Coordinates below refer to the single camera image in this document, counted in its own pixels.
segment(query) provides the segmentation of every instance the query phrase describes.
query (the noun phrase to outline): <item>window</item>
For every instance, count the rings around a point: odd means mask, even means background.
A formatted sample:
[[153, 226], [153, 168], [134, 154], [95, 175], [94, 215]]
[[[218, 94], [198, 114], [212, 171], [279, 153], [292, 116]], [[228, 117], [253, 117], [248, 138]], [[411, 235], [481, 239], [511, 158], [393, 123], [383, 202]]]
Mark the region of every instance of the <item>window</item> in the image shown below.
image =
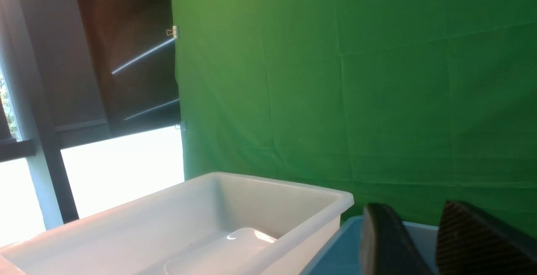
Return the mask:
[[62, 150], [80, 218], [184, 181], [174, 126]]
[[44, 231], [26, 159], [0, 162], [0, 247]]
[[0, 131], [0, 140], [7, 139], [8, 136], [11, 136], [13, 139], [19, 139], [19, 133], [17, 131], [17, 121], [15, 119], [15, 111], [11, 105], [11, 98], [9, 97], [8, 92], [8, 83], [4, 77], [4, 72], [2, 69], [2, 64], [0, 63], [0, 101], [2, 101], [2, 109], [4, 110], [5, 122], [2, 115], [0, 115], [0, 129], [6, 129], [9, 131], [9, 135]]

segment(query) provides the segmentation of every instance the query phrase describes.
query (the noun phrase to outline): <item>blue plastic bin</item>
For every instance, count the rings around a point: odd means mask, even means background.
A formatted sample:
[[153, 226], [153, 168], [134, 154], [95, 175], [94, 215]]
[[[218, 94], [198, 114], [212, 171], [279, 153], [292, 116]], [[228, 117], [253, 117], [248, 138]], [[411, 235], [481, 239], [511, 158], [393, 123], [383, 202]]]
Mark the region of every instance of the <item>blue plastic bin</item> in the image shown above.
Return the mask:
[[[425, 262], [438, 274], [435, 265], [438, 227], [412, 222], [403, 224]], [[302, 270], [301, 275], [360, 275], [358, 252], [361, 231], [362, 216], [349, 218]]]

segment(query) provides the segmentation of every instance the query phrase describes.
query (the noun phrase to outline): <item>green backdrop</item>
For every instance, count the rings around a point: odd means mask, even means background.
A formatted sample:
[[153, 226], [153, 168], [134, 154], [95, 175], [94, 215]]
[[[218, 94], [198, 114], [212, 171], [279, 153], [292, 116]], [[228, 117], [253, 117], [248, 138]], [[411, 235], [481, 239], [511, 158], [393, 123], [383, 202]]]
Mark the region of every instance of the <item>green backdrop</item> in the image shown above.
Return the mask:
[[299, 181], [537, 236], [537, 0], [173, 0], [186, 178]]

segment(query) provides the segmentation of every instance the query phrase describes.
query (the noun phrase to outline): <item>dark brown object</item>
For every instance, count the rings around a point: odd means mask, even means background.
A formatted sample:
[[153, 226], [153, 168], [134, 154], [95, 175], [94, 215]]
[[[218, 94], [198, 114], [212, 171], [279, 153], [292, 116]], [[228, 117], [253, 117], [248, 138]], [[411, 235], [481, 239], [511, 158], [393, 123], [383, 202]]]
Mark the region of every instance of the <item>dark brown object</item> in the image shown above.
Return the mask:
[[471, 204], [447, 201], [436, 262], [441, 275], [537, 274], [537, 242]]
[[395, 211], [385, 204], [367, 204], [360, 239], [363, 275], [431, 275]]

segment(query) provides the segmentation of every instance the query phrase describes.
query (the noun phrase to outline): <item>textured surface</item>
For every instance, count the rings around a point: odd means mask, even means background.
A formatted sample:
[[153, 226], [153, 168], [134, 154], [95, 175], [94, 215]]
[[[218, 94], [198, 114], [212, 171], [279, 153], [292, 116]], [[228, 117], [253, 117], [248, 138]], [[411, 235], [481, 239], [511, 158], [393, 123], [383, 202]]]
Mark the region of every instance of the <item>textured surface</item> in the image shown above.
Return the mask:
[[446, 202], [435, 255], [442, 275], [537, 273], [535, 239], [464, 202]]
[[537, 0], [173, 0], [186, 178], [350, 191], [537, 236]]

